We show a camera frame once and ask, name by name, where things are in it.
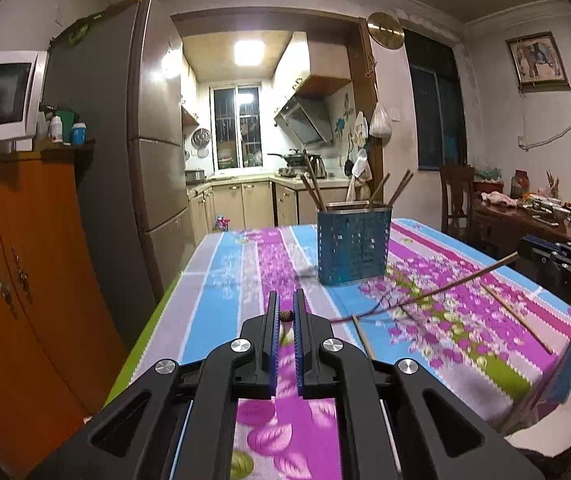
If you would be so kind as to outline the wooden chopstick four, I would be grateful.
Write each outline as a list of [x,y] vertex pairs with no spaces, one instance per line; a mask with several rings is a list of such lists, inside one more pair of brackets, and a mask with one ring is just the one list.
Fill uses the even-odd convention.
[[361,327],[359,319],[357,318],[357,316],[355,314],[351,315],[351,322],[353,323],[355,330],[356,330],[356,333],[358,335],[358,338],[360,340],[360,343],[363,346],[363,351],[365,351],[366,356],[368,356],[368,359],[370,361],[373,361],[374,360],[374,353],[372,351],[371,344],[367,338],[366,333],[363,331],[363,327]]

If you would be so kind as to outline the blue perforated utensil holder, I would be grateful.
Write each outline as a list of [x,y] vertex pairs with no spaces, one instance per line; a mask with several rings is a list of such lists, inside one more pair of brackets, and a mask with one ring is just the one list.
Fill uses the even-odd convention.
[[319,210],[319,282],[335,286],[383,276],[391,220],[392,209],[382,203],[331,203]]

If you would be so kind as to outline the wooden chopstick one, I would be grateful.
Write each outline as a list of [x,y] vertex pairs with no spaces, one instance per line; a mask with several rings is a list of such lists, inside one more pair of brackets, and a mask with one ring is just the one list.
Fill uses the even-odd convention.
[[325,211],[325,205],[323,204],[322,199],[318,196],[318,188],[313,188],[309,181],[306,179],[306,177],[304,176],[304,174],[301,174],[299,176],[299,178],[301,179],[305,190],[307,191],[307,193],[309,194],[309,196],[311,197],[311,199],[313,200],[314,204],[316,205],[318,210],[321,211]]

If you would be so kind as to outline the wooden chopstick six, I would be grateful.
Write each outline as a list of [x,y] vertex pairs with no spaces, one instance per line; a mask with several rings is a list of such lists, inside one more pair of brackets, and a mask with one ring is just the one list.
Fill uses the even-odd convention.
[[374,205],[375,200],[377,199],[378,195],[380,193],[382,193],[384,185],[386,184],[387,180],[389,180],[389,177],[391,177],[391,174],[390,173],[386,174],[382,178],[382,180],[379,182],[377,187],[374,189],[374,191],[372,192],[372,194],[370,195],[370,198],[368,200],[368,207],[371,207]]

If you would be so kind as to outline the wooden chopstick five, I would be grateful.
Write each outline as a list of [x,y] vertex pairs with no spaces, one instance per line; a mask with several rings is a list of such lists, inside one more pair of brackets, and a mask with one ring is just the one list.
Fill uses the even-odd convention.
[[356,191],[355,191],[355,178],[351,178],[351,182],[349,182],[345,202],[346,203],[354,203],[356,200]]

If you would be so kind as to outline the wooden chopstick nine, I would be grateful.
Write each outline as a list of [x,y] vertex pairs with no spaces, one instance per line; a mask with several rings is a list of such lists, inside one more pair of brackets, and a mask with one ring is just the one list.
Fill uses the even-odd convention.
[[486,274],[490,274],[491,272],[494,272],[495,270],[502,268],[503,266],[509,266],[510,263],[516,262],[518,258],[520,258],[519,254],[517,252],[513,252],[512,254],[503,257],[502,259],[496,261],[490,266],[485,266],[485,268],[482,268],[479,271],[469,274],[464,278],[459,278],[459,280],[457,281],[448,283],[437,289],[432,289],[430,290],[430,292],[425,292],[420,296],[410,297],[403,301],[397,301],[395,302],[395,304],[388,304],[386,307],[384,307],[383,302],[389,299],[389,293],[387,292],[385,295],[383,295],[380,298],[378,304],[376,304],[372,309],[366,312],[361,312],[357,314],[356,318],[357,320],[360,320],[361,318],[371,318],[371,316],[379,315],[389,310],[395,310],[395,309],[404,310],[407,306],[410,306],[411,304],[418,304],[418,302],[423,301],[424,299],[431,298],[435,295],[442,294],[442,292],[447,292],[447,290],[450,290],[452,288],[472,282],[477,278],[481,278]]

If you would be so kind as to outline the wooden chopstick eight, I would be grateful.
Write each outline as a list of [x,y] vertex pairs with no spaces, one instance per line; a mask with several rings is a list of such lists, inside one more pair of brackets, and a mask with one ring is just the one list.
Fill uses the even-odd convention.
[[389,200],[389,203],[387,203],[387,206],[389,208],[394,207],[395,203],[399,199],[400,194],[405,191],[405,188],[407,188],[407,185],[409,184],[409,182],[411,181],[412,178],[413,178],[413,172],[410,170],[407,170],[406,174],[404,174],[403,179],[401,179],[401,181],[399,182],[399,185],[397,186],[397,189],[395,190],[391,199]]

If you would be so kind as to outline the wooden chopstick ten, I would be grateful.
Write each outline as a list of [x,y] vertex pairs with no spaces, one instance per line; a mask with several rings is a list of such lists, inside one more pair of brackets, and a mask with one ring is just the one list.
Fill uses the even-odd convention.
[[488,285],[484,284],[483,282],[481,282],[481,286],[483,287],[483,289],[485,290],[485,292],[487,292],[487,294],[491,295],[491,298],[494,298],[515,320],[517,320],[517,322],[519,322],[523,328],[535,339],[535,341],[537,341],[545,350],[548,354],[555,354],[555,350],[553,350],[549,344],[547,344],[546,341],[543,340],[543,338],[541,338],[536,332],[535,330],[532,328],[532,326],[530,326],[528,324],[528,322],[525,320],[525,318],[523,318],[522,315],[520,315],[519,312],[517,312],[517,310],[514,309],[514,307],[511,306],[511,304],[509,304],[509,302],[507,300],[502,299],[497,292],[494,291],[494,289],[492,289],[491,287],[489,287]]

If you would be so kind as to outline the wooden chopstick two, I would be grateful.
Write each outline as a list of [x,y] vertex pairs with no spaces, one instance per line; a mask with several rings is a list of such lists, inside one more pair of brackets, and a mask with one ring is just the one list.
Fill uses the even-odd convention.
[[311,161],[310,158],[308,156],[308,154],[304,151],[303,152],[304,158],[305,158],[305,162],[306,162],[306,166],[308,169],[308,173],[311,177],[311,180],[313,181],[314,184],[314,189],[315,189],[315,193],[317,196],[317,202],[318,202],[318,207],[322,210],[322,211],[327,211],[327,208],[325,208],[325,202],[323,201],[323,198],[321,196],[321,192],[320,192],[320,188],[318,185],[318,181],[317,181],[317,177],[314,171],[313,166],[311,166]]

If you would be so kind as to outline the dark wooden side table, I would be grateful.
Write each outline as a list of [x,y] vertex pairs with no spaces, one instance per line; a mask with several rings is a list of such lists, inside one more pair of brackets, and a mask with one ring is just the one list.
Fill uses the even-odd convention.
[[485,205],[475,200],[472,206],[472,240],[487,254],[505,256],[517,250],[522,237],[532,234],[548,242],[571,242],[571,226],[548,226],[534,220],[519,208]]

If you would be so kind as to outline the wooden chopstick seven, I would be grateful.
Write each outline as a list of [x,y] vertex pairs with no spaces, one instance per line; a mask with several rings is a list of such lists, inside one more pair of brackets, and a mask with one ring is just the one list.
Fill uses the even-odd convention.
[[396,202],[399,194],[401,192],[403,192],[405,186],[407,185],[407,182],[409,179],[411,179],[412,177],[412,171],[410,171],[409,169],[406,170],[404,177],[401,178],[400,182],[397,185],[396,190],[394,191],[394,193],[392,194],[392,197],[389,199],[389,201],[387,202],[386,207],[389,209],[393,208],[394,203]]

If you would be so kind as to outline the white microwave oven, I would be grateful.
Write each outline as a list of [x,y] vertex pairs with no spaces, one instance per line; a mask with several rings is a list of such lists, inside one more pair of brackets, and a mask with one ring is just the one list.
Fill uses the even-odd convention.
[[0,51],[0,153],[33,149],[46,64],[45,51]]

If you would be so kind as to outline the blue lidded jar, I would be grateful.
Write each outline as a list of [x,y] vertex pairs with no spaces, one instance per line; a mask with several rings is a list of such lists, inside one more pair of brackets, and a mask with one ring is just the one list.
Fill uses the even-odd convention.
[[76,122],[71,129],[71,143],[73,145],[84,145],[86,143],[87,127],[84,122]]

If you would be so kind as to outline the colourful floral tablecloth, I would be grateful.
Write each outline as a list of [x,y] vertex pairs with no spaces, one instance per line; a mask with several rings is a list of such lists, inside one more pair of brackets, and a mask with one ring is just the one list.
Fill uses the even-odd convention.
[[[430,226],[396,219],[389,227],[381,278],[325,286],[317,278],[316,226],[286,226],[205,236],[167,289],[118,375],[122,392],[162,359],[199,361],[236,338],[276,292],[290,309],[297,290],[310,313],[332,321],[333,333],[363,349],[352,314],[464,278],[491,265],[487,255]],[[490,294],[507,300],[555,350],[546,350]],[[571,390],[571,306],[508,268],[442,292],[404,310],[359,320],[374,357],[413,359],[501,434],[532,425]]]

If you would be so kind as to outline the wooden chopstick three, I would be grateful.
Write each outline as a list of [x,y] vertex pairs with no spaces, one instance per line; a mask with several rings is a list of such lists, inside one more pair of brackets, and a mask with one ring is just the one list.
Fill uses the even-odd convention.
[[292,311],[282,311],[279,314],[279,318],[281,322],[291,322],[294,318],[294,314]]

